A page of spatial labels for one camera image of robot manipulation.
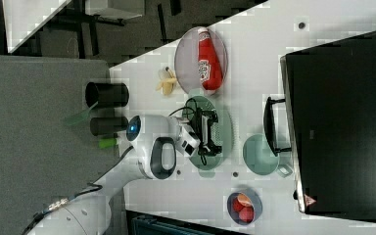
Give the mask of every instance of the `small toy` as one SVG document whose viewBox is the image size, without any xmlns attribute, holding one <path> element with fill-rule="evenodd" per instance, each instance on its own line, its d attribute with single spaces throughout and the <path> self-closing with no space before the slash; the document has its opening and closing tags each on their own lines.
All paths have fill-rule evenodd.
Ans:
<svg viewBox="0 0 376 235">
<path fill-rule="evenodd" d="M 252 206 L 252 202 L 250 201 L 250 199 L 244 195 L 244 194 L 239 194 L 239 196 L 237 197 L 237 200 L 240 202 L 241 205 L 243 205 L 244 207 L 251 207 Z"/>
<path fill-rule="evenodd" d="M 239 217 L 241 220 L 245 222 L 251 222 L 253 218 L 255 217 L 255 210 L 253 208 L 243 208 L 240 211 Z"/>
<path fill-rule="evenodd" d="M 237 200 L 237 198 L 235 198 L 233 200 L 233 210 L 235 212 L 240 212 L 243 208 L 244 208 L 244 206 L 241 205 L 241 203 Z"/>
</svg>

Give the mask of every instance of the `black cup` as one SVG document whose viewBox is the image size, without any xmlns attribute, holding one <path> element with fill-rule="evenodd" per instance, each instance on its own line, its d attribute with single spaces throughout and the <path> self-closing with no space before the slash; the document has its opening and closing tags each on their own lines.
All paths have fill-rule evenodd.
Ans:
<svg viewBox="0 0 376 235">
<path fill-rule="evenodd" d="M 126 117 L 94 117 L 90 121 L 90 131 L 94 136 L 114 134 L 126 130 Z"/>
<path fill-rule="evenodd" d="M 89 82 L 85 88 L 85 101 L 88 107 L 99 102 L 95 109 L 124 107 L 129 101 L 129 90 L 123 83 Z"/>
</svg>

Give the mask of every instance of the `red triangle sticker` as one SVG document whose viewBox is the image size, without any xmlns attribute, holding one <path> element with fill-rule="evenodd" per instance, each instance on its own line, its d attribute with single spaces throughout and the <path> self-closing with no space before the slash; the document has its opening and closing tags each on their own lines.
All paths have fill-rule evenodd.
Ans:
<svg viewBox="0 0 376 235">
<path fill-rule="evenodd" d="M 316 203 L 316 200 L 314 200 L 313 198 L 311 198 L 310 196 L 304 194 L 305 196 L 305 204 L 307 207 L 309 207 L 310 205 Z"/>
</svg>

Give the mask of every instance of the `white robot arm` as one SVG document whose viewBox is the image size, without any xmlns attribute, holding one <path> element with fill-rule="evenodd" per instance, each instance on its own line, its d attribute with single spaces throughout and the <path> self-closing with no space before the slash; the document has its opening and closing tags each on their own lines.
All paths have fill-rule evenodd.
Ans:
<svg viewBox="0 0 376 235">
<path fill-rule="evenodd" d="M 191 157 L 201 142 L 187 121 L 178 117 L 134 117 L 126 137 L 133 148 L 123 153 L 120 163 L 88 189 L 37 215 L 23 234 L 104 234 L 112 216 L 109 201 L 118 191 L 136 179 L 170 177 L 176 167 L 175 150 Z"/>
</svg>

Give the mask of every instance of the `red ketchup bottle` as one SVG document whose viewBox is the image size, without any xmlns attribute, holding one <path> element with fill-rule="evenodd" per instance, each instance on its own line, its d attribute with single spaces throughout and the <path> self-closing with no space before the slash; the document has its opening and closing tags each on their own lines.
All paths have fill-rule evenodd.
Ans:
<svg viewBox="0 0 376 235">
<path fill-rule="evenodd" d="M 207 94 L 213 94 L 222 84 L 222 70 L 206 27 L 198 29 L 198 67 L 200 80 Z"/>
</svg>

